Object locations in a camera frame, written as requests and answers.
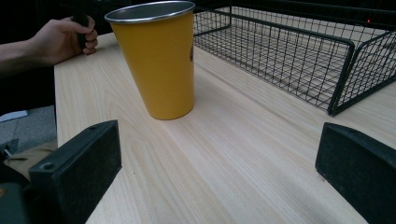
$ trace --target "person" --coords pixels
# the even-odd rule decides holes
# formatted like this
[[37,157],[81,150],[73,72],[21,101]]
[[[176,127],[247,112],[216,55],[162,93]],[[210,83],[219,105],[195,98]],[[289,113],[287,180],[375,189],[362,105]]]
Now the person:
[[[95,53],[98,34],[94,29],[95,21],[89,16],[88,19],[88,27],[70,17],[51,20],[30,39],[0,45],[0,81],[31,69],[51,67],[80,54]],[[78,44],[77,34],[85,35],[83,49]],[[56,148],[56,141],[53,141],[0,162],[0,183],[10,181],[26,185],[29,168]]]

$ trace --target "finger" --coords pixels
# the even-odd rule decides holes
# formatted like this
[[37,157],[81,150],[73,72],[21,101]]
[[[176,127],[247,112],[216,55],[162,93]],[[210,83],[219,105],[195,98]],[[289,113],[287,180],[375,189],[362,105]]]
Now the finger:
[[71,21],[70,18],[65,18],[60,21],[54,21],[56,26],[62,31],[62,32],[76,32],[79,34],[88,34],[92,31],[91,28],[80,25],[74,21]]
[[87,49],[87,48],[85,48],[82,52],[83,52],[85,55],[90,55],[90,54],[95,53],[95,52],[96,52],[96,49]]
[[85,39],[87,39],[87,41],[93,41],[97,37],[98,33],[96,32],[96,30],[92,30],[90,33],[85,35]]
[[95,26],[95,20],[92,17],[90,17],[90,16],[87,16],[87,17],[88,17],[88,27],[91,30],[93,30],[93,27]]
[[94,39],[93,41],[89,41],[85,43],[85,47],[87,49],[94,49],[98,45],[98,40]]

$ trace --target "hand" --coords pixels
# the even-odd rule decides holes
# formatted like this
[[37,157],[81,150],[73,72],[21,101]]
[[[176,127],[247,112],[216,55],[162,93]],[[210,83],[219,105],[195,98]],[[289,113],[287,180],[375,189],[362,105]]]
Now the hand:
[[[89,18],[88,27],[82,26],[71,18],[60,21],[51,20],[37,34],[28,40],[29,47],[36,52],[36,57],[43,66],[55,65],[81,53],[86,55],[96,52],[97,32],[93,29],[95,22]],[[77,34],[85,35],[85,49],[78,46]]]

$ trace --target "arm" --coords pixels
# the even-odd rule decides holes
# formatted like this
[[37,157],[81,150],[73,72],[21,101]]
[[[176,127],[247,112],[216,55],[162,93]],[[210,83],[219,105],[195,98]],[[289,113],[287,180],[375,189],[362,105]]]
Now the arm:
[[[49,21],[31,39],[0,45],[0,78],[44,66],[52,66],[81,53],[96,52],[97,33],[94,20],[89,17],[89,26],[84,27],[70,18]],[[85,48],[78,46],[76,33],[84,34]]]

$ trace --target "stainless steel rim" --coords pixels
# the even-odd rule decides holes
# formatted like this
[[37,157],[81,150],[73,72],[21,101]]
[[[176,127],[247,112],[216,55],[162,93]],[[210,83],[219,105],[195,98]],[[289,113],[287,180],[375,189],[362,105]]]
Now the stainless steel rim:
[[141,23],[160,21],[183,15],[194,10],[189,1],[163,1],[123,7],[105,15],[110,23]]

